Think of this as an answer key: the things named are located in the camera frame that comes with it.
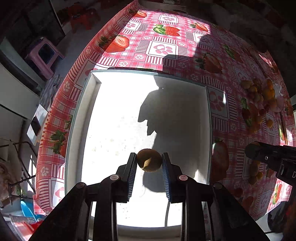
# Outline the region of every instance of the tablecloth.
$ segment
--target tablecloth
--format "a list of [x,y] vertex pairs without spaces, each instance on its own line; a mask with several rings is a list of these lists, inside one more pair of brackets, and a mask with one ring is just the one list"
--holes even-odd
[[[53,101],[37,159],[36,214],[48,214],[65,195],[65,154],[77,101],[90,71],[110,68],[148,69],[206,84],[213,139],[219,138],[226,144],[229,156],[226,178],[220,182],[230,192],[243,190],[237,200],[255,220],[289,199],[291,186],[278,180],[275,173],[266,177],[263,163],[259,167],[263,178],[249,184],[251,160],[244,154],[245,146],[253,141],[284,145],[284,138],[279,135],[282,127],[287,144],[296,146],[288,92],[270,54],[256,52],[242,39],[202,19],[177,12],[151,11],[134,0],[86,46]],[[285,99],[283,122],[279,113],[269,111],[260,130],[249,134],[241,103],[247,93],[239,83],[253,78],[264,81],[266,77],[281,87]],[[273,128],[267,128],[266,118],[273,120]],[[278,190],[279,198],[274,203],[272,197]]]

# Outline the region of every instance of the white tray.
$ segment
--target white tray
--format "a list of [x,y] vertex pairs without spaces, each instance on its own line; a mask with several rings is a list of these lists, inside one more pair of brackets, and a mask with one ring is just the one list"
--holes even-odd
[[[201,84],[144,71],[92,71],[70,130],[66,193],[79,181],[90,185],[115,174],[131,152],[144,148],[168,152],[183,174],[208,184],[210,120],[207,87]],[[171,204],[168,213],[167,205],[162,170],[147,173],[138,167],[130,201],[117,203],[117,223],[180,225],[182,205]]]

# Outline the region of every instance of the pink plastic stool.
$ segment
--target pink plastic stool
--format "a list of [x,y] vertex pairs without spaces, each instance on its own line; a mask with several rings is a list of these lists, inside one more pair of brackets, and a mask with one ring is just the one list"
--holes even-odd
[[60,51],[50,42],[47,38],[41,37],[37,40],[37,43],[33,45],[32,49],[25,59],[29,59],[39,68],[41,74],[50,79],[53,77],[54,72],[50,69],[54,61],[58,56],[62,59],[64,56]]

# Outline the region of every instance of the stool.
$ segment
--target stool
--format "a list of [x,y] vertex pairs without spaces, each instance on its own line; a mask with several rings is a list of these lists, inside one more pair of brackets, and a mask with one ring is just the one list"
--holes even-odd
[[74,5],[68,8],[68,15],[70,17],[70,23],[72,27],[72,32],[76,32],[76,25],[81,23],[85,26],[86,30],[91,29],[90,19],[95,17],[97,20],[100,20],[100,16],[94,8],[85,9],[80,5],[79,2],[74,3]]
[[58,56],[62,59],[64,58],[52,42],[45,37],[41,37],[31,44],[29,53],[25,59],[31,60],[38,67],[41,74],[49,80],[54,75],[54,72],[50,69],[50,67]]

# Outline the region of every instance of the blue plastic object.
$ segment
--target blue plastic object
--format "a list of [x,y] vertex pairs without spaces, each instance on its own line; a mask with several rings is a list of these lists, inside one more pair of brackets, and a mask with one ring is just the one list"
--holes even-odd
[[20,206],[22,208],[22,213],[24,214],[25,217],[33,217],[36,222],[38,221],[38,219],[43,219],[43,215],[34,214],[33,203],[29,201],[21,200]]

